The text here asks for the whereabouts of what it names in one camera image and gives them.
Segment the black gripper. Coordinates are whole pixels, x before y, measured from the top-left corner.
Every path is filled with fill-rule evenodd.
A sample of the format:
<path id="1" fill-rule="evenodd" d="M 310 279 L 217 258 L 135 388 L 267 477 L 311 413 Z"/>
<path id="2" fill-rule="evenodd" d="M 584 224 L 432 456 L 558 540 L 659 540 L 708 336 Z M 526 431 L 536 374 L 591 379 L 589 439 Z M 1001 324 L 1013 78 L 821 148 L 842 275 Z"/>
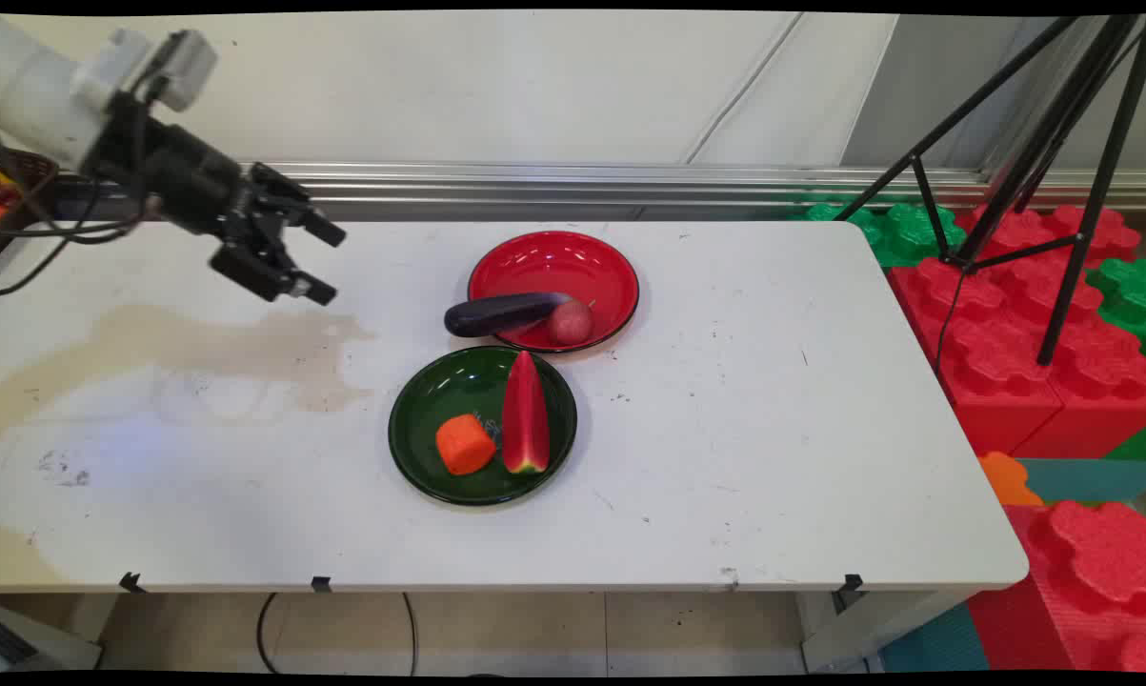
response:
<path id="1" fill-rule="evenodd" d="M 155 196 L 158 216 L 220 239 L 210 268 L 236 285 L 267 301 L 290 295 L 321 307 L 332 303 L 337 287 L 295 265 L 285 230 L 301 227 L 330 247 L 340 247 L 347 234 L 315 207 L 301 184 L 262 161 L 234 161 L 189 131 L 155 120 L 149 104 L 128 92 L 116 94 L 107 113 L 85 173 L 120 184 L 133 210 L 124 220 L 99 224 L 100 232 L 127 231 L 146 221 Z M 258 221 L 256 212 L 285 221 Z"/>

